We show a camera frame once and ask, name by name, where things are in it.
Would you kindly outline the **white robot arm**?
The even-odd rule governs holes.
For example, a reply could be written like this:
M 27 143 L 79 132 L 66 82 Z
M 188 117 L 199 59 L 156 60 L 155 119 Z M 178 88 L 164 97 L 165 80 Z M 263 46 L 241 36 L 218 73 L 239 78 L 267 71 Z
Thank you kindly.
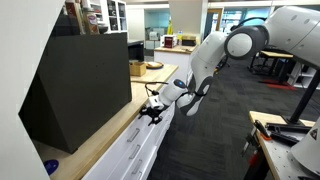
M 195 89 L 175 79 L 164 90 L 148 97 L 140 113 L 151 122 L 162 121 L 160 114 L 176 104 L 186 116 L 196 114 L 213 82 L 214 69 L 224 56 L 245 60 L 271 45 L 320 67 L 320 12 L 283 6 L 275 10 L 261 25 L 242 26 L 226 35 L 212 32 L 196 49 L 191 60 Z

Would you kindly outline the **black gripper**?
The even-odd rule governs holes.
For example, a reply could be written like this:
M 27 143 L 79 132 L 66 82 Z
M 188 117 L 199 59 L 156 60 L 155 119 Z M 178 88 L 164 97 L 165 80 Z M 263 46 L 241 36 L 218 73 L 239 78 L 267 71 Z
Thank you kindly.
M 158 117 L 161 113 L 162 111 L 159 109 L 152 109 L 151 107 L 143 106 L 139 111 L 139 118 L 141 118 L 143 115 L 148 115 L 152 118 L 148 126 L 150 126 L 151 124 L 157 125 L 162 121 L 162 117 Z

